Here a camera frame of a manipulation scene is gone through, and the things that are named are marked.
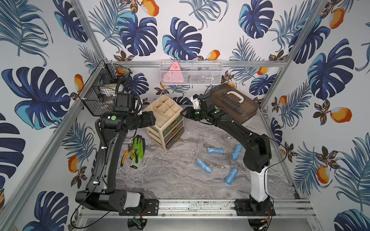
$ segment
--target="marble surface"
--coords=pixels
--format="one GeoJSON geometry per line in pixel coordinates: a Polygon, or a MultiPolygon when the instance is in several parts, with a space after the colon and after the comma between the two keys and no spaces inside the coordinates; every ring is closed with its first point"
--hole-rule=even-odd
{"type": "MultiPolygon", "coordinates": [[[[267,134],[261,117],[257,114],[244,124],[258,134],[267,134]]],[[[248,198],[251,190],[250,173],[243,163],[245,149],[238,161],[231,159],[237,140],[215,126],[205,125],[184,119],[185,132],[168,151],[163,151],[152,143],[145,129],[137,134],[146,141],[142,165],[130,168],[131,160],[126,158],[122,167],[117,166],[117,189],[144,192],[146,198],[188,198],[188,199],[227,199],[248,198]],[[208,147],[224,148],[224,155],[208,154],[208,147]],[[212,167],[212,173],[203,171],[196,165],[197,158],[212,167]],[[225,184],[225,178],[232,168],[239,170],[233,185],[225,184]]],[[[127,150],[126,139],[122,146],[120,160],[127,150]]],[[[274,150],[270,164],[278,162],[274,150]]],[[[281,165],[268,170],[268,192],[275,198],[294,198],[293,190],[281,165]]]]}

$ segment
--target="blue plastic bag roll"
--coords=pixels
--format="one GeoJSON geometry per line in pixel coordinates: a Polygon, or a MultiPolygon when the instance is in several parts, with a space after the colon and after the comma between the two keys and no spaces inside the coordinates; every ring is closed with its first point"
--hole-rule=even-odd
{"type": "Polygon", "coordinates": [[[242,146],[241,145],[236,145],[235,149],[234,149],[234,152],[231,154],[231,158],[233,160],[238,160],[241,151],[242,151],[242,146]]]}
{"type": "Polygon", "coordinates": [[[223,148],[209,147],[208,148],[208,153],[223,155],[223,148]]]}
{"type": "Polygon", "coordinates": [[[226,177],[225,183],[228,185],[232,185],[232,181],[236,177],[236,174],[238,174],[238,170],[236,168],[231,169],[228,177],[226,177]]]}
{"type": "Polygon", "coordinates": [[[203,160],[201,159],[197,159],[196,160],[196,164],[201,167],[204,171],[208,172],[208,173],[211,173],[212,172],[212,168],[209,167],[203,160]]]}

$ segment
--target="pliers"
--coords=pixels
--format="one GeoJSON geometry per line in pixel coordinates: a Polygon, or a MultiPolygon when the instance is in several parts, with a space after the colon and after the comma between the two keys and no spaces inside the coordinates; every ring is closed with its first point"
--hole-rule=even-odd
{"type": "Polygon", "coordinates": [[[128,150],[125,152],[125,154],[124,154],[124,155],[123,155],[123,157],[122,157],[122,160],[121,160],[121,167],[123,166],[123,163],[125,162],[126,156],[128,156],[128,155],[130,154],[130,152],[132,152],[132,153],[134,154],[135,159],[136,159],[136,162],[137,162],[137,159],[138,159],[137,154],[135,153],[135,150],[134,150],[134,149],[132,149],[132,144],[131,144],[131,143],[129,143],[129,144],[128,144],[128,150]]]}

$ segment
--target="black wire basket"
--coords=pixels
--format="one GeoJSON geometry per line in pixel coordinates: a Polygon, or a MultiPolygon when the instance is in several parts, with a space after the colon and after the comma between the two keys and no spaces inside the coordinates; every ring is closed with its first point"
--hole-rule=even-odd
{"type": "Polygon", "coordinates": [[[82,98],[85,107],[93,116],[101,116],[106,111],[112,111],[114,105],[115,86],[120,78],[130,78],[131,70],[118,64],[105,64],[94,81],[92,87],[82,98]]]}

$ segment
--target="green work glove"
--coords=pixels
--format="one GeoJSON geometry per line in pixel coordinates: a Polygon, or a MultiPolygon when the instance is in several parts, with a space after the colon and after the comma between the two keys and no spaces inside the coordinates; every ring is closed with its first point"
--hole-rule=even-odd
{"type": "Polygon", "coordinates": [[[135,153],[131,153],[130,155],[130,159],[132,159],[130,167],[137,169],[141,165],[144,157],[145,139],[139,135],[135,136],[135,138],[132,140],[132,149],[135,151],[135,153]]]}

